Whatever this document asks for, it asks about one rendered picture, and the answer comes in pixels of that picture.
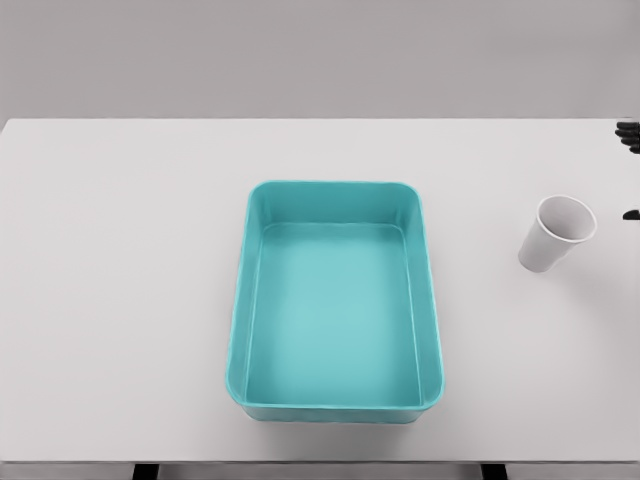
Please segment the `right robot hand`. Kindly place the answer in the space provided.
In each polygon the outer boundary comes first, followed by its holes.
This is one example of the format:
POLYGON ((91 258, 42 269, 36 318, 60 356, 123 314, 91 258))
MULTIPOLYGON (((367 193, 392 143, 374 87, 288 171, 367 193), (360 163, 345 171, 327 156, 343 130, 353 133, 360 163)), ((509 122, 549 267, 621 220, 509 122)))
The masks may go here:
MULTIPOLYGON (((640 122, 618 121, 616 123, 615 135, 623 145, 629 148, 632 154, 640 155, 640 122)), ((640 222, 640 208, 625 212, 622 219, 625 221, 640 222)))

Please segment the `white paper cup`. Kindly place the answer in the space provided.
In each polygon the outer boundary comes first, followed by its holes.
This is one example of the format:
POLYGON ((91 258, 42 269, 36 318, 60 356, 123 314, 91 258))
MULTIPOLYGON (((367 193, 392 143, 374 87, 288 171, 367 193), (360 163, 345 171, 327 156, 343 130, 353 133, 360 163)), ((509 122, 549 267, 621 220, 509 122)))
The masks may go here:
POLYGON ((566 195, 546 197, 537 206, 518 260, 531 272, 547 272, 574 247, 589 241, 597 226, 594 212, 581 200, 566 195))

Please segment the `teal plastic basket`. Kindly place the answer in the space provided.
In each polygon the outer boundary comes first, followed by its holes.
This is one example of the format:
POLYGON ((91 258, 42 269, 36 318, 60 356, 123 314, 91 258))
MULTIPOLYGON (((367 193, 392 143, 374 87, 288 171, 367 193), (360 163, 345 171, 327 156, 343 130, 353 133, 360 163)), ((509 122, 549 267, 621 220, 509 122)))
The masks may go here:
POLYGON ((264 422, 408 424, 445 374, 418 192, 271 180, 246 208, 225 374, 264 422))

